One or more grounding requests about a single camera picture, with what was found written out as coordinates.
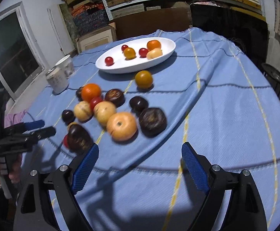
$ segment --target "metal screw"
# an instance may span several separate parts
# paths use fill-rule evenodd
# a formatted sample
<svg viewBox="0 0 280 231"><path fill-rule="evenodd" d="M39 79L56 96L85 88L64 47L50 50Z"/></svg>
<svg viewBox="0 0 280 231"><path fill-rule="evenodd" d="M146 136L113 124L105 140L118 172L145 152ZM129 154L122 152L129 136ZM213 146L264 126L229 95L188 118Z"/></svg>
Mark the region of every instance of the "metal screw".
<svg viewBox="0 0 280 231"><path fill-rule="evenodd" d="M249 176L249 175L250 175L250 172L249 172L248 170L246 170L246 169L243 170L242 173L243 173L245 176Z"/></svg>
<svg viewBox="0 0 280 231"><path fill-rule="evenodd" d="M212 168L214 171L220 171L220 169L221 169L219 165L213 165Z"/></svg>
<svg viewBox="0 0 280 231"><path fill-rule="evenodd" d="M36 170L32 170L32 171L30 172L30 175L31 175L31 176L36 176L36 175L37 175L37 171L36 171Z"/></svg>
<svg viewBox="0 0 280 231"><path fill-rule="evenodd" d="M68 166L67 166L67 165L62 165L62 166L60 167L60 171L62 171L62 172L66 171L67 169L68 169Z"/></svg>

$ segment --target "plate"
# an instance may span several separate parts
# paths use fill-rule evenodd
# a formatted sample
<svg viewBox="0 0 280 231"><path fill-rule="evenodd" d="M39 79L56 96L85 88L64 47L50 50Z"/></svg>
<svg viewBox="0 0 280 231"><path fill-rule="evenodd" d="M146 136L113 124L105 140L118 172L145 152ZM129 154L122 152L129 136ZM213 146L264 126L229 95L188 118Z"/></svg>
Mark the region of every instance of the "plate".
<svg viewBox="0 0 280 231"><path fill-rule="evenodd" d="M159 56L151 60L148 60L147 58L141 58L139 55L139 49L146 48L147 42L151 40L158 40L161 43L162 56ZM136 58L132 60L126 60L121 50L121 47L123 45L128 45L128 47L133 48L136 51ZM175 47L176 44L174 41L162 37L148 37L148 38L128 41L116 47L113 47L112 49L108 50L106 53L102 54L97 59L95 66L99 70L111 74L131 73L143 69L148 69L168 59L172 55ZM114 60L114 64L112 66L106 66L104 62L105 58L108 56L111 56Z"/></svg>

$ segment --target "can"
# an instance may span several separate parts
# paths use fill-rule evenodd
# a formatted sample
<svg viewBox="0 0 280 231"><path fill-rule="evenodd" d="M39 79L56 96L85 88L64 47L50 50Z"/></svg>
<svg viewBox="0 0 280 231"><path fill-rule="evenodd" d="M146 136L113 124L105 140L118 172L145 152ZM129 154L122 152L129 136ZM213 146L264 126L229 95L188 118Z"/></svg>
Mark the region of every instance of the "can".
<svg viewBox="0 0 280 231"><path fill-rule="evenodd" d="M65 73L57 66L48 70L46 73L46 80L52 87L55 94L63 92L69 85Z"/></svg>
<svg viewBox="0 0 280 231"><path fill-rule="evenodd" d="M75 71L73 60L70 57L70 55L67 55L63 57L61 60L59 60L56 63L56 66L58 66L60 69L64 71L67 78L69 78Z"/></svg>

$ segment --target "table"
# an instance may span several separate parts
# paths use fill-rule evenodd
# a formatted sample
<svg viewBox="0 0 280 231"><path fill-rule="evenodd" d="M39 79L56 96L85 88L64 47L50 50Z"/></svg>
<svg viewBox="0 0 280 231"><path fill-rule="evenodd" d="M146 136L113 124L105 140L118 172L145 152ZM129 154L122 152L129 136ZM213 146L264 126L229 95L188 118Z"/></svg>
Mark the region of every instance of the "table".
<svg viewBox="0 0 280 231"><path fill-rule="evenodd" d="M165 37L176 42L173 55L150 68L154 88L139 92L134 74L99 72L94 63L106 50L124 42ZM145 97L161 107L167 129L155 138L141 131L133 142L114 143L95 118L84 124L99 145L99 159L76 199L92 228L101 230L185 231L204 200L180 167L181 145L189 141L198 154L227 171L250 170L266 213L268 230L280 223L280 102L270 84L238 47L212 32L156 31L85 51L73 59L76 69L60 95L44 88L24 121L45 120L57 134L23 156L23 179L32 170L54 171L74 154L62 146L67 128L60 118L78 103L75 91L86 83L125 92L128 101ZM215 230L220 228L230 192L225 195ZM61 230L67 230L54 191L50 192Z"/></svg>

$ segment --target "red cherry tomato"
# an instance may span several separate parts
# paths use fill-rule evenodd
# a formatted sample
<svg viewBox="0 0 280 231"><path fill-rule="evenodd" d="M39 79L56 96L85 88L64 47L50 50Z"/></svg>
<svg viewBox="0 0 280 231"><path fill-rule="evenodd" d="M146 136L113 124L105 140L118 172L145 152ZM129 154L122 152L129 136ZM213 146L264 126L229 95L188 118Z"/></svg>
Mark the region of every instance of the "red cherry tomato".
<svg viewBox="0 0 280 231"><path fill-rule="evenodd" d="M125 50L126 48L128 48L128 46L127 46L127 45L123 45L121 49L122 49L122 51L124 52L124 50Z"/></svg>
<svg viewBox="0 0 280 231"><path fill-rule="evenodd" d="M93 110L94 110L94 107L98 104L98 103L100 103L100 102L102 102L103 101L103 99L101 98L101 97L94 97L91 101L90 101L90 107L91 107L91 110L92 110L92 112L93 112Z"/></svg>
<svg viewBox="0 0 280 231"><path fill-rule="evenodd" d="M68 143L67 143L67 135L64 136L64 139L63 139L63 144L66 148L69 148L68 147Z"/></svg>
<svg viewBox="0 0 280 231"><path fill-rule="evenodd" d="M141 49L139 49L139 55L140 55L142 58L146 57L146 55L147 55L148 52L149 52L149 51L148 51L146 48L141 48Z"/></svg>
<svg viewBox="0 0 280 231"><path fill-rule="evenodd" d="M106 66L112 66L113 65L113 58L108 56L106 57L106 59L104 60L104 62L106 63Z"/></svg>

